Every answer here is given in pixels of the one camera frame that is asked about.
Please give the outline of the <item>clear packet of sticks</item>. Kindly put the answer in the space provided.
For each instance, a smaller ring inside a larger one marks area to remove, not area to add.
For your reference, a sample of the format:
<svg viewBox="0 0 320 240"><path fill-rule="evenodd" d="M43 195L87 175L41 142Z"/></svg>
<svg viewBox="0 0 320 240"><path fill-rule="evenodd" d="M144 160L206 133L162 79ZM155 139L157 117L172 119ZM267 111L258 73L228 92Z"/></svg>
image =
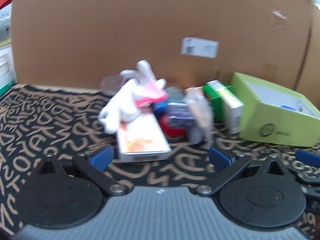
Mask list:
<svg viewBox="0 0 320 240"><path fill-rule="evenodd" d="M202 130L204 141L209 147L213 141L214 113L202 87L190 87L185 90L185 101L195 121Z"/></svg>

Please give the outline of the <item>long white pink box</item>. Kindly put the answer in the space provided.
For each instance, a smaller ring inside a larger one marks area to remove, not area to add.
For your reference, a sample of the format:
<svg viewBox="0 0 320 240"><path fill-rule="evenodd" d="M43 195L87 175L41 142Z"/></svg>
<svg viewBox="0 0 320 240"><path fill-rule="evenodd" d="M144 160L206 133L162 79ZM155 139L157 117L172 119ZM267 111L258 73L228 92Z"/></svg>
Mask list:
<svg viewBox="0 0 320 240"><path fill-rule="evenodd" d="M118 159L122 163L159 161L169 158L171 147L152 112L122 122L117 132Z"/></svg>

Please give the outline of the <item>white plush bunny toy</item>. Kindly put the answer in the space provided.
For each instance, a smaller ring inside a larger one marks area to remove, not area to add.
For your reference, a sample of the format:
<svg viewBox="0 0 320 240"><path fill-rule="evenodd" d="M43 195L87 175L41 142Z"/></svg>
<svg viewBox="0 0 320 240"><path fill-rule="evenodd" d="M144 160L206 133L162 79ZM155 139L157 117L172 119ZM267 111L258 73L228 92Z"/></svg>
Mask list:
<svg viewBox="0 0 320 240"><path fill-rule="evenodd" d="M98 121L107 134L117 133L122 122L135 120L143 108L169 97L164 90L166 80L157 79L146 60L137 62L135 70L127 69L118 75L123 78L120 90L102 90L111 96L98 115Z"/></svg>

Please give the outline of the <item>green white carton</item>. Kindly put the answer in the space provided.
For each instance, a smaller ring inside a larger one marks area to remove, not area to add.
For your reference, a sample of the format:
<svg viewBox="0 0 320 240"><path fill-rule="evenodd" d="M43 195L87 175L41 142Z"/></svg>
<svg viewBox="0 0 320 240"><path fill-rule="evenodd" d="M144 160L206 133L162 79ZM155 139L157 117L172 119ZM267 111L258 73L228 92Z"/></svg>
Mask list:
<svg viewBox="0 0 320 240"><path fill-rule="evenodd" d="M219 80L206 83L202 89L210 101L214 112L214 121L223 122L230 134L241 131L240 122L244 104Z"/></svg>

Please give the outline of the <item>blue item in box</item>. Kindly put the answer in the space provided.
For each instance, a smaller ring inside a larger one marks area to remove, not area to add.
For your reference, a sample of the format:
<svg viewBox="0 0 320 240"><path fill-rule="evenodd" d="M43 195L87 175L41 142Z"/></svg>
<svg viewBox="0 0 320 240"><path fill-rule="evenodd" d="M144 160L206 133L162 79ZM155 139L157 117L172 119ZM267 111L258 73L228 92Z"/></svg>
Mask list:
<svg viewBox="0 0 320 240"><path fill-rule="evenodd" d="M290 106L286 106L286 105L282 105L280 106L281 108L284 108L284 109L288 109L288 110L291 110L291 111L297 111L294 107L290 107Z"/></svg>

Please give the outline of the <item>lime green open box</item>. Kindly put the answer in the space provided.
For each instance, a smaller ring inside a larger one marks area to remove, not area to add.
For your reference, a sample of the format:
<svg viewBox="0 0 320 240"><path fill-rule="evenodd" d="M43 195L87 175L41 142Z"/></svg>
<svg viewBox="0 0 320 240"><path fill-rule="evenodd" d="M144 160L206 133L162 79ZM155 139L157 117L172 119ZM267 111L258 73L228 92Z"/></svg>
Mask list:
<svg viewBox="0 0 320 240"><path fill-rule="evenodd" d="M231 84L244 104L239 137L269 144L313 147L319 140L319 110L299 92L242 73ZM297 111L281 108L286 105Z"/></svg>

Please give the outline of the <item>dark blue small package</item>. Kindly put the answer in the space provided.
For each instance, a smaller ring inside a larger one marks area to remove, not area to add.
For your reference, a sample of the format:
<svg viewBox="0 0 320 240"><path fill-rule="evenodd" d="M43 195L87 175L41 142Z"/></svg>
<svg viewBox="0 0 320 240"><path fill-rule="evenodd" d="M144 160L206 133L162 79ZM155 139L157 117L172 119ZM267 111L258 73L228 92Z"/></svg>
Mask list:
<svg viewBox="0 0 320 240"><path fill-rule="evenodd" d="M167 114L171 128L188 129L195 124L195 118L186 103L169 103Z"/></svg>

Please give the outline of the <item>black tan lettered mat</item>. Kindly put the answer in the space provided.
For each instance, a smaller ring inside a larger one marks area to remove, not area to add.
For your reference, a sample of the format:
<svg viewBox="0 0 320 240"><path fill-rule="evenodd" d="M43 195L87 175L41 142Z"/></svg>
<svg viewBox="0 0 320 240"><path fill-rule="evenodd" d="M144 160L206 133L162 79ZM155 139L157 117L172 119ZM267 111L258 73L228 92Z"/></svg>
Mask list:
<svg viewBox="0 0 320 240"><path fill-rule="evenodd" d="M104 174L129 192L104 196L72 159L117 149L97 120L106 101L32 86L1 97L1 239L319 239L319 180L287 168L297 149L241 140L223 124L215 147L252 161L217 196L195 193L218 171L204 145L182 138L165 161L114 159Z"/></svg>

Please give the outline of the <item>red round object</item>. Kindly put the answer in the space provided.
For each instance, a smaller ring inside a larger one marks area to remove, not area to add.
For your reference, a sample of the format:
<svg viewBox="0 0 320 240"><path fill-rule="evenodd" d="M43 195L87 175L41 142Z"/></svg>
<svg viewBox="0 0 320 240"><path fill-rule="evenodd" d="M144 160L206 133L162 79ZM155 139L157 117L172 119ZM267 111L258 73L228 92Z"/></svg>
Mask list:
<svg viewBox="0 0 320 240"><path fill-rule="evenodd" d="M183 128L173 128L170 126L168 115L165 114L160 118L160 127L167 137L179 138L186 135L187 130Z"/></svg>

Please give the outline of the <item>clear plastic cup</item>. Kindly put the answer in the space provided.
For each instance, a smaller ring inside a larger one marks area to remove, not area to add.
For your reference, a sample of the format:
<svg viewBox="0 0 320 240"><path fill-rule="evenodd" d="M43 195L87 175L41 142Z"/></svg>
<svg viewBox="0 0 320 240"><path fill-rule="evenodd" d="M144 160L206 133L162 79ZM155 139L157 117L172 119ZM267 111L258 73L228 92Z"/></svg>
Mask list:
<svg viewBox="0 0 320 240"><path fill-rule="evenodd" d="M103 78L100 83L100 89L107 91L107 90L120 90L122 87L123 78L119 75L115 76L107 76Z"/></svg>

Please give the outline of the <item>white shipping label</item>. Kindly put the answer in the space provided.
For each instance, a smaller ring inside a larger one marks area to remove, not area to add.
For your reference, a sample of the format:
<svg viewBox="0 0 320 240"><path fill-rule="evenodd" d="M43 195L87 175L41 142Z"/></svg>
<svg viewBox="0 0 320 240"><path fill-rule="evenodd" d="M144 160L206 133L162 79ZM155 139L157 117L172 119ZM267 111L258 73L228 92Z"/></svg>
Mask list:
<svg viewBox="0 0 320 240"><path fill-rule="evenodd" d="M182 40L181 54L214 59L217 57L219 42L193 36Z"/></svg>

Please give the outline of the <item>large brown cardboard box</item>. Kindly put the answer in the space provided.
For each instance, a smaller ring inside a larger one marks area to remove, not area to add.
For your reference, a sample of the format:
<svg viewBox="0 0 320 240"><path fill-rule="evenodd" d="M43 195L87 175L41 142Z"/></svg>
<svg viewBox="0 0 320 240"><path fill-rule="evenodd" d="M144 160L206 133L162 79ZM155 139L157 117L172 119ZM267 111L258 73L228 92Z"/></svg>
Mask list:
<svg viewBox="0 0 320 240"><path fill-rule="evenodd" d="M15 70L20 83L98 88L146 60L184 87L241 72L294 89L316 10L312 0L12 0ZM217 57L182 55L189 36L219 42Z"/></svg>

